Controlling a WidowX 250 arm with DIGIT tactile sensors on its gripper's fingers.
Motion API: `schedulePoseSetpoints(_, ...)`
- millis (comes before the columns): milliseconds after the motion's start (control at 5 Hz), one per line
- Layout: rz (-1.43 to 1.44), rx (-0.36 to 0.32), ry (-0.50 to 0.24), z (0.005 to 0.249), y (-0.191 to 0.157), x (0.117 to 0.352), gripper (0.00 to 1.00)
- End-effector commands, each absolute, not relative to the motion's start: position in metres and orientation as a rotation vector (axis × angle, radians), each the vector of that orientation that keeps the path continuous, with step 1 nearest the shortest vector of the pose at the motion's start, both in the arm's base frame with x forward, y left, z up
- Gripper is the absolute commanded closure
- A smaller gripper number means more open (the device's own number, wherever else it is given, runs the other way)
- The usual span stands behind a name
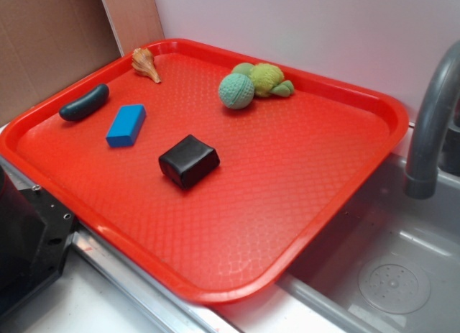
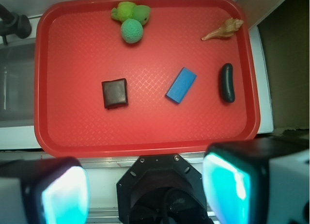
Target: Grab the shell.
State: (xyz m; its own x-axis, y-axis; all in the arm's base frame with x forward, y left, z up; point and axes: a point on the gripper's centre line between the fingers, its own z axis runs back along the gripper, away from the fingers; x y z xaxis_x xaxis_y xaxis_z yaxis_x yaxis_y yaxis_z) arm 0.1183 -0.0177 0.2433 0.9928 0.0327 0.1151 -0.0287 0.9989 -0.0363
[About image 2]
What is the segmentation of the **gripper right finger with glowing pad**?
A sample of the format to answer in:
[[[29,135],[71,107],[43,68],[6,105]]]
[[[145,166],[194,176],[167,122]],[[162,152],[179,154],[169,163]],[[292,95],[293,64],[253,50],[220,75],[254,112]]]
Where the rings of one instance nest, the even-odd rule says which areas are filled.
[[[211,144],[202,163],[206,200],[222,224],[307,224],[310,143],[256,138]]]

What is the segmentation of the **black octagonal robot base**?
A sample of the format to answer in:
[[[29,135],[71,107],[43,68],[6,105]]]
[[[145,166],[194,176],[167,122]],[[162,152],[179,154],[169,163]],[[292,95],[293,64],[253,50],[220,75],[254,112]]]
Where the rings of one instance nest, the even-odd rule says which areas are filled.
[[[212,224],[202,174],[178,154],[140,156],[116,184],[123,224]]]

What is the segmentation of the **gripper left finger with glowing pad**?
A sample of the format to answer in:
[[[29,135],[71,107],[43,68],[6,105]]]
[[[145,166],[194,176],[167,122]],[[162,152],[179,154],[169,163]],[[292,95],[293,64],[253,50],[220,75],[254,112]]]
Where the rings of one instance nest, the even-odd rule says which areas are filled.
[[[2,224],[84,224],[89,203],[88,175],[76,158],[0,163]]]

